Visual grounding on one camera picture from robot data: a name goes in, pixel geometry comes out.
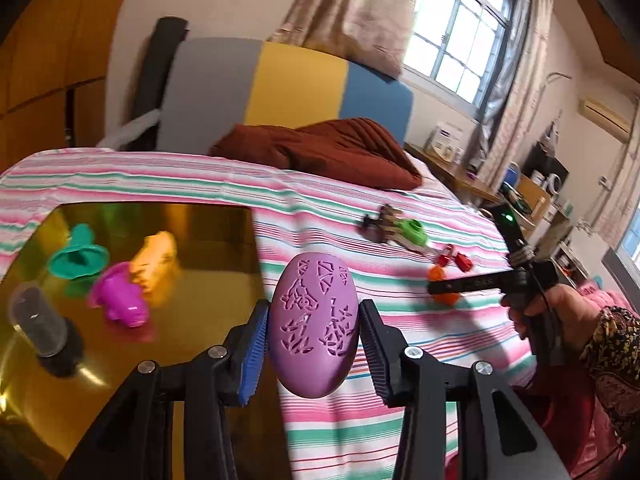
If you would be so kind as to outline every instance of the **headboard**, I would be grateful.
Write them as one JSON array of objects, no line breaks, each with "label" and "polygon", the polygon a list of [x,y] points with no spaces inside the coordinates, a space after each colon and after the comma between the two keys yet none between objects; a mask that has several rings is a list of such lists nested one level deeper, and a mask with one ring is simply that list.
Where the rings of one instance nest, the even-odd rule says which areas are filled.
[{"label": "headboard", "polygon": [[412,92],[402,83],[306,48],[239,38],[180,44],[161,107],[156,149],[205,154],[235,123],[297,128],[368,117],[402,144]]}]

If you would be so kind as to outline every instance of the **floral sleeve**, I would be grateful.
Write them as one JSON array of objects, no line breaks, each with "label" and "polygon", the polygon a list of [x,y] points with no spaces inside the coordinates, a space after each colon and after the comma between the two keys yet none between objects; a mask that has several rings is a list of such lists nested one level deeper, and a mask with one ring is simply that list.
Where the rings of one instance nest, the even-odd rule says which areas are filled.
[{"label": "floral sleeve", "polygon": [[640,317],[616,306],[603,308],[580,361],[616,433],[630,440],[640,427]]}]

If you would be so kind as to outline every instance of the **brown blanket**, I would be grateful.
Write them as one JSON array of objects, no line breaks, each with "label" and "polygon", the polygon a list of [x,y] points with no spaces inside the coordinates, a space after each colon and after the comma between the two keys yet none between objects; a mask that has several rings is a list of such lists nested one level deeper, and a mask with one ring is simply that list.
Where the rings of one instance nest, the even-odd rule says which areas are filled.
[{"label": "brown blanket", "polygon": [[422,183],[391,133],[371,119],[324,121],[296,130],[236,124],[209,155],[380,189],[413,189]]}]

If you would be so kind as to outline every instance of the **purple egg toy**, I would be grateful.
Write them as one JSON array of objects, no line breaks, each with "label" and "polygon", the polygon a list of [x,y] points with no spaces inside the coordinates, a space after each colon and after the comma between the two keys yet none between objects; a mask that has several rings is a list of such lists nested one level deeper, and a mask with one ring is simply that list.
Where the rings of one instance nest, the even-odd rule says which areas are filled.
[{"label": "purple egg toy", "polygon": [[89,303],[104,308],[104,315],[112,321],[120,321],[134,328],[149,319],[149,307],[142,288],[129,281],[129,262],[107,269],[95,282]]},{"label": "purple egg toy", "polygon": [[289,262],[273,293],[268,345],[292,394],[317,399],[340,386],[358,347],[358,295],[340,258],[303,253]]}]

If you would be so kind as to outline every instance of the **reflective gold surface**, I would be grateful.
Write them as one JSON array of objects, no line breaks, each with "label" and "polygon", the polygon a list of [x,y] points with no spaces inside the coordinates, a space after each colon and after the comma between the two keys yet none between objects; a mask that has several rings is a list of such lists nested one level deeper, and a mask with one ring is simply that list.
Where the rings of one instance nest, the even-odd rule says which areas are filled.
[{"label": "reflective gold surface", "polygon": [[[80,222],[89,224],[95,243],[109,250],[110,264],[130,260],[145,236],[161,230],[174,234],[179,261],[174,282],[165,283],[153,298],[146,325],[126,328],[105,320],[100,308],[87,307],[84,295],[91,280],[68,282],[47,272],[47,260]],[[7,321],[8,297],[19,283],[29,281],[37,282],[81,333],[84,358],[72,378],[49,375]],[[56,478],[137,363],[183,362],[222,343],[232,326],[246,322],[263,296],[246,208],[151,202],[60,206],[27,241],[0,284],[0,466],[8,463],[5,467],[18,480]],[[290,478],[270,364],[249,405],[228,414],[240,478]],[[183,478],[179,403],[174,415],[174,478]]]}]

